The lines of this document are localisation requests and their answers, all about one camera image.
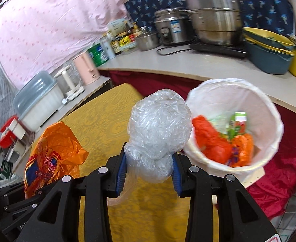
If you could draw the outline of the pink electric kettle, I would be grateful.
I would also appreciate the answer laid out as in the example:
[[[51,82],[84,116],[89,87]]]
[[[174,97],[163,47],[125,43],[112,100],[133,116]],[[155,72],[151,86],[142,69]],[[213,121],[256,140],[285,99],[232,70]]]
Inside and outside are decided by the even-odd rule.
[[[99,71],[88,52],[80,53],[72,61],[85,85],[89,85],[100,78]]]

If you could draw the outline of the silver rice cooker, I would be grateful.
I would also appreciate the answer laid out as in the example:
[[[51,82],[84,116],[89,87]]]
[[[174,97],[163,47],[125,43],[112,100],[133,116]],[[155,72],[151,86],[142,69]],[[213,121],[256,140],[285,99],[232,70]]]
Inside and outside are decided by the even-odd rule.
[[[191,20],[182,7],[156,11],[154,24],[166,46],[187,44],[196,37]]]

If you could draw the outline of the yellow patterned tablecloth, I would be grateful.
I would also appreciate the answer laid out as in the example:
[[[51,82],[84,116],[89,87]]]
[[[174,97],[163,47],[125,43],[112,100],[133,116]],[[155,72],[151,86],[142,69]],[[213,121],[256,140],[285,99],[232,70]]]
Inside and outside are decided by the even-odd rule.
[[[171,152],[183,147],[191,123],[178,93],[162,89],[140,98],[134,88],[123,84],[67,116],[62,126],[79,138],[89,155],[86,159],[75,155],[67,166],[50,170],[46,159],[71,153],[71,145],[58,135],[58,124],[48,127],[26,166],[37,166],[39,181],[46,174],[52,180],[67,173],[88,175],[123,147],[124,189],[107,201],[113,240],[183,241],[189,200],[178,198],[170,182]]]

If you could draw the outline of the large steel steamer pot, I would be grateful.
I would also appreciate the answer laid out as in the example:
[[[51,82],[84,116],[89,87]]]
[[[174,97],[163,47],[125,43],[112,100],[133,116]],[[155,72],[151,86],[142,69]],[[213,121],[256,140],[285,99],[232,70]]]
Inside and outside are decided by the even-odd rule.
[[[242,28],[240,4],[244,0],[186,0],[193,28],[204,43],[230,46]]]

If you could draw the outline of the white lined trash bin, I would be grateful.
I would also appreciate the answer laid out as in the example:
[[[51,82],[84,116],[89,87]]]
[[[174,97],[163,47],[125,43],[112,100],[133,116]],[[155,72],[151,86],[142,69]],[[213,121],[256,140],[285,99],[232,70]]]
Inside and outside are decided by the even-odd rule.
[[[189,92],[186,104],[193,129],[184,153],[208,174],[246,181],[278,151],[284,132],[280,114],[251,83],[207,80]]]

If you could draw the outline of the yellow green apple plastic bag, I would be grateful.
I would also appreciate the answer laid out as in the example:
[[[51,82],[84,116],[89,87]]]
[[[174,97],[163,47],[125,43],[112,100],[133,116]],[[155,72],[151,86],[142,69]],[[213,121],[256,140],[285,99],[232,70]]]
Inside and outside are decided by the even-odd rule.
[[[230,119],[227,119],[223,116],[217,116],[213,119],[210,119],[209,122],[215,128],[215,130],[219,133],[221,138],[225,138],[226,140],[232,140],[235,136],[234,128],[231,126]]]

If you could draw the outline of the blue yellow stacked basins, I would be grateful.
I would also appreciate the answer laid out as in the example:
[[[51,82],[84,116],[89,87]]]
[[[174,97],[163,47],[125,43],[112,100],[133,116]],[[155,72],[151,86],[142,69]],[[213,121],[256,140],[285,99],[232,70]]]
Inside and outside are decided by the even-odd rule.
[[[244,27],[248,59],[261,71],[284,75],[294,58],[295,44],[287,37],[265,29]]]

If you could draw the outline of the clear plastic bag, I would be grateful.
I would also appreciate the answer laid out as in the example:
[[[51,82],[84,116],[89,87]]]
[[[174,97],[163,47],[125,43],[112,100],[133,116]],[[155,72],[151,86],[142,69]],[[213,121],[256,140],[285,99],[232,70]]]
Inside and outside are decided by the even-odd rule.
[[[118,198],[109,206],[127,200],[139,179],[163,183],[173,171],[172,155],[182,150],[192,130],[191,111],[184,99],[171,89],[158,90],[138,101],[128,121],[129,140],[124,153],[127,175]]]

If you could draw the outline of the navy patterned cloth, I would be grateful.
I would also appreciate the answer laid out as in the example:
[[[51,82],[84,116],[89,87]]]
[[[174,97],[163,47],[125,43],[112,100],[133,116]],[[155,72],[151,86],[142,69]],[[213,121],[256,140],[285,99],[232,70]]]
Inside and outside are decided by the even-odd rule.
[[[137,26],[156,30],[155,12],[161,9],[182,7],[186,0],[129,0],[125,3],[130,17]],[[278,34],[296,33],[295,16],[288,0],[244,0],[240,3],[244,27],[266,29]]]

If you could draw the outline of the dish rack with grey lid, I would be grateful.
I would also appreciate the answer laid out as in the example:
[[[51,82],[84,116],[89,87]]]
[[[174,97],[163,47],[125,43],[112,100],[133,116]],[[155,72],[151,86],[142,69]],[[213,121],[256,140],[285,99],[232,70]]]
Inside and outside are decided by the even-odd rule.
[[[31,132],[41,126],[63,104],[64,94],[47,71],[40,71],[14,97],[18,120]]]

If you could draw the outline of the red plastic basin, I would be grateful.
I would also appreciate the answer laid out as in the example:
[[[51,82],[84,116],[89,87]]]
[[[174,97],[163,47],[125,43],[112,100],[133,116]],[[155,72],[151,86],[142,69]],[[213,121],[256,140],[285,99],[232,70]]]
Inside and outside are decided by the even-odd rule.
[[[0,147],[3,149],[9,148],[17,140],[17,137],[9,129],[9,125],[14,119],[18,119],[18,116],[11,116],[0,129]]]

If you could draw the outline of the black induction cooker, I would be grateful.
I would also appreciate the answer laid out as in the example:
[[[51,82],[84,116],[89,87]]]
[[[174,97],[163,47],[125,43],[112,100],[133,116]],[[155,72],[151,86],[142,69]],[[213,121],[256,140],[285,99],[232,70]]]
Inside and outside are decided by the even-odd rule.
[[[239,59],[244,59],[247,56],[247,52],[243,46],[222,46],[194,42],[189,47],[196,52],[230,56]]]

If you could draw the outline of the green carton pack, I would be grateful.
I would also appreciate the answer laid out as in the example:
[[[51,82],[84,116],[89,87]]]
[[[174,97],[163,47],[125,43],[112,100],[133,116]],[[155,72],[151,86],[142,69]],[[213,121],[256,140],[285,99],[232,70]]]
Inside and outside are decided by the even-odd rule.
[[[234,128],[234,131],[235,131],[235,136],[243,135],[246,133],[246,128],[247,128],[247,113],[246,112],[235,112],[230,117],[230,120],[231,120],[230,124]]]

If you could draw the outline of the small steel pot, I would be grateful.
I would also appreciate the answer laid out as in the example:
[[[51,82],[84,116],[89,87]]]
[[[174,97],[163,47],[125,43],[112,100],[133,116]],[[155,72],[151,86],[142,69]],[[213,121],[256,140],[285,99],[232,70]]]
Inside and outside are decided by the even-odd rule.
[[[160,38],[157,32],[141,33],[135,38],[136,45],[140,51],[148,51],[160,45]]]

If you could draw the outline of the white spray bottle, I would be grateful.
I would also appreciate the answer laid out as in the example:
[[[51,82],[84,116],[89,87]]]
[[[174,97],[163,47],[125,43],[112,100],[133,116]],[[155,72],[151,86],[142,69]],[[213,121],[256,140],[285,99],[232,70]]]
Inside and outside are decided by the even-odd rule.
[[[103,35],[103,37],[101,38],[101,44],[109,59],[113,59],[116,57],[115,52],[111,47],[111,43],[107,35]]]

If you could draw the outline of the orange printed plastic bag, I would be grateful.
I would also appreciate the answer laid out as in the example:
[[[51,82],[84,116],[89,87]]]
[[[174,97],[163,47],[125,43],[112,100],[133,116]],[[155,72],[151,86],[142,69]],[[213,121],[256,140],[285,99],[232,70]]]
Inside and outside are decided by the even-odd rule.
[[[79,166],[88,155],[65,123],[57,122],[47,127],[24,169],[25,198],[33,197],[38,190],[65,175],[79,177]]]

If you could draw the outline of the pale box on counter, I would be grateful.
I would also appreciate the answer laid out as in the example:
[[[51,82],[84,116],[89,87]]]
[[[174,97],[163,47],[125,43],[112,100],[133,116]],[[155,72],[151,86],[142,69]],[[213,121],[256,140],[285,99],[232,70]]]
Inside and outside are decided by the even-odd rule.
[[[113,36],[117,36],[127,30],[125,19],[113,20],[109,22],[107,26]]]

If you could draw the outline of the pink dotted cloth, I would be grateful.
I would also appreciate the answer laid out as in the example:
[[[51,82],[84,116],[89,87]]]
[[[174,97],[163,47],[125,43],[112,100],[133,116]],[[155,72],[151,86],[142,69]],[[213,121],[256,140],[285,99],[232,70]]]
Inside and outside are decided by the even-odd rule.
[[[52,72],[126,15],[124,0],[10,0],[0,9],[0,64],[16,88]]]

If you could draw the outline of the white glass electric kettle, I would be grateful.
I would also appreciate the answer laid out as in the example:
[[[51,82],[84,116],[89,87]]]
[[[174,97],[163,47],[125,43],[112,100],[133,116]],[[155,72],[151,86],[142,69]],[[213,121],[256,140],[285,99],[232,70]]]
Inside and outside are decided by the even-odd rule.
[[[84,92],[82,79],[75,73],[71,65],[59,69],[54,75],[54,78],[58,82],[60,89],[63,91],[67,102],[73,101]]]

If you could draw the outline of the red plastic bag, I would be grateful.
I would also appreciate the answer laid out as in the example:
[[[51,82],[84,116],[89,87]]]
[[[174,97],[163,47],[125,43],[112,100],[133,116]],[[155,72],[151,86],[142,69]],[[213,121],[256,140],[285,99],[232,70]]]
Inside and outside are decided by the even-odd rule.
[[[226,164],[231,157],[232,145],[202,115],[192,119],[195,140],[202,153],[217,163]]]

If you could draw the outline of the green white box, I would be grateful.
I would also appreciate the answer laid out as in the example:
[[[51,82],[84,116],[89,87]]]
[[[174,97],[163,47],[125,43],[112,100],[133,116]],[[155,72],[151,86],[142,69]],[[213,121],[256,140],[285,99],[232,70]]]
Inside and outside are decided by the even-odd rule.
[[[109,58],[105,51],[103,50],[101,44],[99,42],[94,43],[88,50],[88,54],[90,55],[91,59],[94,62],[94,65],[96,67],[102,66],[104,63],[106,63]]]

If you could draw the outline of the dark soy sauce bottle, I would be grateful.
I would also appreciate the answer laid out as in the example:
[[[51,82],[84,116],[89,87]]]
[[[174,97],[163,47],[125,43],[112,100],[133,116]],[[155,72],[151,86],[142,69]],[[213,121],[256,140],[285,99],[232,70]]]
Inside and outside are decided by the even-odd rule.
[[[111,38],[111,47],[112,47],[115,55],[119,55],[122,53],[122,51],[120,49],[119,42],[114,37]]]

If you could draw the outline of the yellow seasoning packet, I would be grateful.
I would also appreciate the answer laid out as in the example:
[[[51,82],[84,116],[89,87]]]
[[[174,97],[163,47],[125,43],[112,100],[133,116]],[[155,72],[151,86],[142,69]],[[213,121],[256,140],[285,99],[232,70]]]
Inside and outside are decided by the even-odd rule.
[[[125,46],[125,45],[127,45],[127,44],[129,44],[131,42],[132,41],[131,41],[129,35],[124,35],[122,37],[119,37],[119,45],[120,46]]]

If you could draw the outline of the red cloth under counter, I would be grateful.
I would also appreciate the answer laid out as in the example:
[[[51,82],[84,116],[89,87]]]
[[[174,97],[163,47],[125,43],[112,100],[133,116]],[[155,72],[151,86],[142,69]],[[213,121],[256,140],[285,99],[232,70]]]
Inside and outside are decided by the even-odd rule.
[[[151,73],[102,71],[101,75],[111,78],[116,86],[132,85],[144,97],[160,89],[171,89],[186,99],[200,84],[198,80]],[[282,215],[296,191],[296,113],[280,105],[276,108],[284,124],[279,150],[265,165],[264,177],[248,188],[269,219]]]

